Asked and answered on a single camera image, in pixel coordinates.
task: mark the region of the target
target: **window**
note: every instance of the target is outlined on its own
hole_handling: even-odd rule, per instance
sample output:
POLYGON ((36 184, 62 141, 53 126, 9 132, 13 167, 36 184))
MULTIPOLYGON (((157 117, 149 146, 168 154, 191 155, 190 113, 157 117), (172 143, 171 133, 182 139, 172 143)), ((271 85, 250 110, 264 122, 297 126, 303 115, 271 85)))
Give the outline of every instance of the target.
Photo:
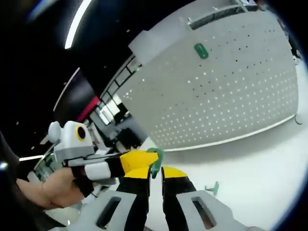
POLYGON ((105 116, 103 109, 96 108, 96 109, 95 109, 95 112, 98 114, 98 116, 101 118, 101 120, 104 122, 105 125, 110 124, 111 120, 109 120, 109 119, 105 116))
POLYGON ((130 72, 125 68, 123 71, 116 77, 116 81, 119 85, 124 83, 124 81, 130 76, 130 72))
POLYGON ((110 95, 108 93, 105 93, 103 96, 103 101, 106 103, 111 99, 110 95))
POLYGON ((117 107, 116 103, 113 100, 110 100, 107 103, 107 107, 114 116, 120 112, 119 108, 117 107))
POLYGON ((108 89, 108 92, 113 95, 117 90, 119 89, 119 86, 116 84, 116 82, 113 82, 109 89, 108 89))
POLYGON ((129 62, 129 64, 127 65, 127 68, 130 70, 130 72, 135 72, 138 70, 139 67, 141 67, 141 63, 137 60, 137 58, 135 57, 132 61, 129 62))
POLYGON ((90 121, 86 119, 85 121, 83 121, 83 124, 88 128, 90 125, 90 121))
POLYGON ((114 99, 114 101, 115 101, 115 103, 116 103, 117 105, 119 105, 120 103, 122 103, 122 100, 120 99, 120 97, 119 97, 118 95, 114 95, 114 96, 113 96, 113 99, 114 99))

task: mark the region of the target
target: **white pegboard wall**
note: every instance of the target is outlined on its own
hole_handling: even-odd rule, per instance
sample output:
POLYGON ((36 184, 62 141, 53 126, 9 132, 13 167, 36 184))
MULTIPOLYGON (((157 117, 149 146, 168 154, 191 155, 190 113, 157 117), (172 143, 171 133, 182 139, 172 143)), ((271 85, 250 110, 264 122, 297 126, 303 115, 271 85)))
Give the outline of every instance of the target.
POLYGON ((233 0, 195 0, 179 8, 157 23, 149 31, 142 31, 130 44, 138 60, 145 65, 165 48, 191 31, 186 22, 205 13, 236 4, 233 0))
POLYGON ((266 130, 297 113, 290 45, 267 12, 207 24, 164 50, 119 90, 165 150, 216 144, 266 130), (202 60, 194 45, 202 43, 202 60))

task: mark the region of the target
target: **green peg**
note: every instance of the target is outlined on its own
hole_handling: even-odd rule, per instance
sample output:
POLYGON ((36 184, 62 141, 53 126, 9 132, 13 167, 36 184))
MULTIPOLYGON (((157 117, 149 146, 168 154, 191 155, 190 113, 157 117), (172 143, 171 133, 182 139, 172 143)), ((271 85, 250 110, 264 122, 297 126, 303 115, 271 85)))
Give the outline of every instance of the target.
POLYGON ((164 152, 162 150, 160 150, 159 148, 149 148, 147 150, 148 153, 157 153, 158 154, 158 160, 156 160, 152 165, 151 165, 151 175, 152 175, 152 179, 156 178, 157 173, 160 170, 160 167, 162 165, 163 162, 163 156, 164 156, 164 152))
POLYGON ((197 54, 201 59, 207 59, 208 58, 208 52, 203 46, 202 43, 197 43, 194 45, 194 49, 196 50, 197 54))

